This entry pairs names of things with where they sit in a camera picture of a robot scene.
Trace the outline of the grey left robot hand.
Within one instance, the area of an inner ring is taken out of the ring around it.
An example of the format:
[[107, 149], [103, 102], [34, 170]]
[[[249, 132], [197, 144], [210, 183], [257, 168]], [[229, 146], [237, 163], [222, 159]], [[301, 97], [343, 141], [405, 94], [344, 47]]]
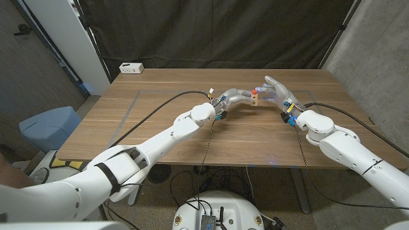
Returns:
[[227, 111], [231, 105], [241, 101], [249, 102], [250, 104], [252, 104], [254, 102], [254, 99], [251, 97], [251, 93], [252, 91], [236, 88], [231, 88], [225, 91], [220, 95], [220, 97], [217, 97], [212, 102], [216, 115]]

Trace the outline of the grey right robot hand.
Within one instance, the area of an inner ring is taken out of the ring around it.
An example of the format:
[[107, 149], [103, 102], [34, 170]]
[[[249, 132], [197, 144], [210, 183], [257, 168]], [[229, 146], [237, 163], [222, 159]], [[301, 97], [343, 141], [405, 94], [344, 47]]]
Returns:
[[288, 90], [283, 84], [274, 78], [266, 75], [266, 83], [260, 87], [255, 87], [259, 93], [268, 93], [268, 97], [263, 97], [263, 100], [272, 102], [280, 108], [282, 112], [287, 110], [294, 104], [289, 114], [295, 118], [305, 110], [305, 107], [299, 102], [299, 100]]

